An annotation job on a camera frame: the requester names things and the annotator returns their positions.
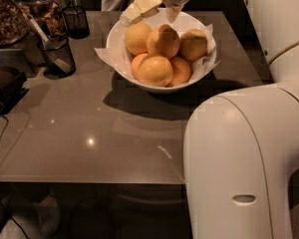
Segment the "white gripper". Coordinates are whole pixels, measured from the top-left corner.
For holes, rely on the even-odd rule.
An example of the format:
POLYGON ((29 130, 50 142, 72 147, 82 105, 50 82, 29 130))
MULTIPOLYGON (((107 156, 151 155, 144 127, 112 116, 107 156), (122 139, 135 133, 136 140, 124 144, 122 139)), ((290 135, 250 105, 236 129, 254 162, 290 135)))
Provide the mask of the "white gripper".
MULTIPOLYGON (((166 6, 166 19, 172 23, 181 12, 184 4, 189 0, 163 0, 166 6)), ((151 17, 158 13, 158 7, 162 0, 134 0, 120 16, 120 22, 124 26, 130 26, 141 21, 143 18, 151 17)))

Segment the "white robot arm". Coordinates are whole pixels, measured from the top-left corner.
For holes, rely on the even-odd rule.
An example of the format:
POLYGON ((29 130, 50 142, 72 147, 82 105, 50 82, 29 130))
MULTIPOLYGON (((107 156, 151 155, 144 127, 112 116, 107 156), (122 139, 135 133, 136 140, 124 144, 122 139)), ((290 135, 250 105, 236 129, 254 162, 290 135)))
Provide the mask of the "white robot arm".
POLYGON ((183 168, 193 239, 292 239, 299 169, 299 0, 244 0, 273 78, 222 93, 188 120, 183 168))

